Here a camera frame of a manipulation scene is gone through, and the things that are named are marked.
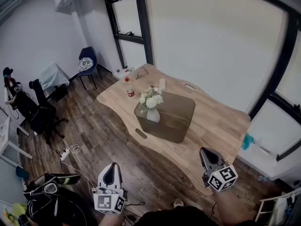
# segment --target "headphones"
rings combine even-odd
[[[13,69],[10,69],[10,68],[6,67],[6,68],[3,70],[3,77],[4,77],[4,78],[7,78],[9,75],[11,75],[11,73],[12,73],[13,71],[14,71]]]

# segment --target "black pants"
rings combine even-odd
[[[23,91],[20,91],[17,94],[15,105],[17,106],[21,115],[27,120],[29,120],[38,109],[37,104]]]
[[[176,207],[173,210],[162,210],[144,214],[136,226],[184,226],[204,225],[217,226],[208,216],[195,207]]]

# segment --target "white vase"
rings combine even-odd
[[[159,123],[160,114],[159,114],[159,112],[157,111],[156,108],[149,109],[147,114],[146,114],[146,119],[148,119],[150,121],[153,121],[153,122],[156,122],[156,123]]]

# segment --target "woman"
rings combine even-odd
[[[17,83],[16,83],[15,79],[11,77],[12,72],[13,72],[13,69],[10,69],[8,67],[6,67],[3,70],[4,102],[5,102],[5,104],[11,105],[14,108],[15,105],[13,105],[13,103],[16,100],[16,92],[14,89],[17,87]]]
[[[37,111],[38,106],[23,91],[22,84],[16,82],[16,80],[11,77],[12,72],[13,69],[8,67],[3,70],[4,102],[7,105],[11,105],[13,110],[18,109],[26,119],[30,119],[33,113]]]

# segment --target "shoe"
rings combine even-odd
[[[178,206],[184,207],[184,201],[183,201],[183,199],[177,198],[177,199],[174,201],[174,208],[175,208],[175,207],[178,207]]]

